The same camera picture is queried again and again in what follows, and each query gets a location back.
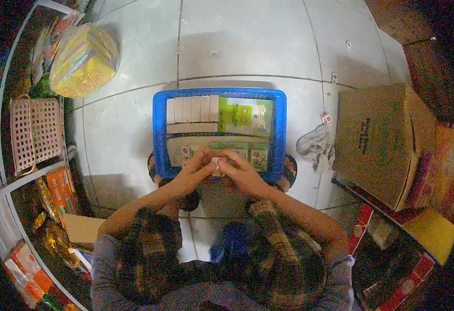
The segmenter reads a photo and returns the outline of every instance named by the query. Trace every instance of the yellow plastic bag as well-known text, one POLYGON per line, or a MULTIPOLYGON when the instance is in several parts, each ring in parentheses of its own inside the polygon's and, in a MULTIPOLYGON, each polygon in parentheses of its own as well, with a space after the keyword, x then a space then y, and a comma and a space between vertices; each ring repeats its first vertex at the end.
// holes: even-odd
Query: yellow plastic bag
POLYGON ((114 76, 118 61, 116 44, 104 30, 91 23, 67 29, 52 64, 49 85, 64 97, 87 96, 114 76))

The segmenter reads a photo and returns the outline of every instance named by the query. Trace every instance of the blue box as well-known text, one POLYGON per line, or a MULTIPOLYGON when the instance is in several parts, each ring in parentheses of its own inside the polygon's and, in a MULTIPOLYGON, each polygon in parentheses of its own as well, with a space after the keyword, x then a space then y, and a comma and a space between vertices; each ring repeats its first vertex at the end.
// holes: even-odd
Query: blue box
POLYGON ((268 151, 267 171, 260 174, 266 182, 278 182, 283 175, 286 154, 286 94, 281 90, 253 88, 208 88, 164 90, 153 97, 153 147, 155 168, 159 176, 174 178, 180 167, 172 167, 166 147, 166 101, 169 98, 219 95, 220 97, 252 98, 274 101, 272 137, 268 151))

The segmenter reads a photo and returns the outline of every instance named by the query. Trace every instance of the white tile floor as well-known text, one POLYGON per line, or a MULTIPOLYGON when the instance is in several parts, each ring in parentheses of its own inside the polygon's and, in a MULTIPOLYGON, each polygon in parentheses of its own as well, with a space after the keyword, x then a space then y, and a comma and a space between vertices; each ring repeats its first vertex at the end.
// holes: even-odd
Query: white tile floor
MULTIPOLYGON (((70 118, 96 216, 156 188, 146 165, 156 92, 259 87, 287 95, 286 151, 298 162, 289 195, 347 226, 356 198, 331 184, 333 172, 315 174, 295 143, 321 123, 324 110, 335 135, 340 91, 410 82, 402 46, 377 29, 363 0, 98 0, 93 8, 90 20, 120 53, 116 76, 76 100, 70 118), (333 71, 337 85, 329 83, 333 71)), ((208 260, 214 235, 230 221, 246 221, 242 208, 216 206, 222 201, 205 199, 181 213, 181 261, 208 260)))

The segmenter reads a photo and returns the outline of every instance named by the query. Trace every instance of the white box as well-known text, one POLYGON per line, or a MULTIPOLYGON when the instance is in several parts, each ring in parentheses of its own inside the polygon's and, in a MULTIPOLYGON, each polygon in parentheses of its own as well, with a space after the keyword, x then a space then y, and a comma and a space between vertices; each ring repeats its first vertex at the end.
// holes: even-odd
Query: white box
POLYGON ((183 115, 182 115, 182 121, 183 122, 191 122, 191 109, 192 109, 192 104, 193 104, 193 98, 192 97, 184 97, 184 108, 183 108, 183 115))
POLYGON ((174 122, 175 123, 182 123, 182 115, 184 114, 184 98, 183 97, 176 97, 173 100, 173 110, 174 110, 174 122))
POLYGON ((191 133, 216 133, 218 123, 191 123, 191 133))
POLYGON ((176 123, 176 124, 168 124, 166 126, 167 134, 190 133, 190 132, 191 132, 191 123, 176 123))
POLYGON ((201 122, 210 121, 210 96, 201 96, 201 122))
POLYGON ((174 107, 173 107, 174 100, 173 98, 169 98, 166 100, 166 124, 175 123, 174 121, 174 107))
POLYGON ((201 121, 201 96, 192 97, 191 122, 201 121))
POLYGON ((218 95, 210 95, 210 122, 218 122, 218 95))

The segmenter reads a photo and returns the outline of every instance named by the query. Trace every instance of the plastic basket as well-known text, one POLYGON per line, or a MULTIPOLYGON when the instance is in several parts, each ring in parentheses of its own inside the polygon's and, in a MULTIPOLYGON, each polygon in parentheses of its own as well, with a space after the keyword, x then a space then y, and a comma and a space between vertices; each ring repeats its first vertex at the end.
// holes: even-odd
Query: plastic basket
POLYGON ((278 182, 283 175, 286 153, 286 94, 281 90, 253 88, 208 88, 164 90, 153 97, 153 148, 155 167, 163 178, 174 178, 180 167, 172 167, 166 147, 166 101, 169 98, 219 95, 221 97, 253 98, 274 101, 273 135, 270 138, 267 171, 260 174, 266 182, 278 182))
POLYGON ((59 102, 28 95, 11 99, 11 144, 15 175, 31 173, 36 163, 62 151, 59 102))

